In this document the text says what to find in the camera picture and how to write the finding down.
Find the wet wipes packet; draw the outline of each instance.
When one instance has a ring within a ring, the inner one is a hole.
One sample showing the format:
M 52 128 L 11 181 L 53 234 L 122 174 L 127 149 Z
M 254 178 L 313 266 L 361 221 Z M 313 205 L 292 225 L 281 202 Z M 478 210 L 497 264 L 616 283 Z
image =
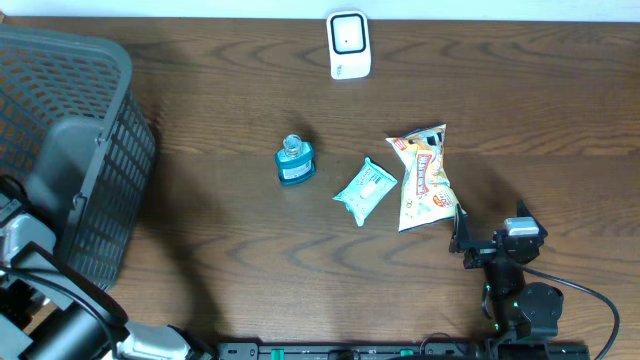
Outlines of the wet wipes packet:
M 405 166 L 399 232 L 455 216 L 458 204 L 442 166 L 446 125 L 387 138 Z
M 333 200 L 345 203 L 347 210 L 356 218 L 358 226 L 362 226 L 380 200 L 397 183 L 391 174 L 366 158 L 362 170 Z

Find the chip bag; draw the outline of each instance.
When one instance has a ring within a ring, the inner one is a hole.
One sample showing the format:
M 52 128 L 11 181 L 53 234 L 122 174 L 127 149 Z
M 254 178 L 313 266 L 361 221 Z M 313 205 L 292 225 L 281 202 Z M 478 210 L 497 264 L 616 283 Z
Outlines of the chip bag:
M 399 232 L 455 216 L 458 199 L 442 167 L 446 125 L 387 138 L 405 166 Z
M 347 210 L 356 218 L 358 226 L 362 226 L 380 200 L 397 183 L 391 174 L 366 158 L 358 175 L 333 200 L 344 202 Z

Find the white plug-in air freshener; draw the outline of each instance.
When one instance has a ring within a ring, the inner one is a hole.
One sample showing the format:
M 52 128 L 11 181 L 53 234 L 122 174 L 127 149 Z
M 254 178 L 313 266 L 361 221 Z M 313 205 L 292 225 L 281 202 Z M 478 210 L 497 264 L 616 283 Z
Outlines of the white plug-in air freshener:
M 360 11 L 341 11 L 327 19 L 331 77 L 355 79 L 371 71 L 367 17 Z

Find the white wall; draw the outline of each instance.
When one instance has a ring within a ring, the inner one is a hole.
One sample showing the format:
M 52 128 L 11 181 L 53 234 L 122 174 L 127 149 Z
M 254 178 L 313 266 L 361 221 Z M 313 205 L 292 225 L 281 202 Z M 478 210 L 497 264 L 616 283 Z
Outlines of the white wall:
M 640 0 L 0 0 L 9 16 L 318 19 L 354 8 L 372 19 L 640 22 Z

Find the mesh basket side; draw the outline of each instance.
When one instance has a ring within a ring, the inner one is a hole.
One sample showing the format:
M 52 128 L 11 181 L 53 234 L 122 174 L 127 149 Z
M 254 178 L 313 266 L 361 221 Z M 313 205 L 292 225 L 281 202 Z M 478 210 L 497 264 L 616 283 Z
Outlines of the mesh basket side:
M 0 173 L 24 183 L 46 133 L 68 116 L 104 119 L 121 71 L 106 54 L 0 37 Z
M 103 289 L 113 286 L 155 161 L 155 140 L 127 91 L 93 192 L 68 247 L 70 265 Z

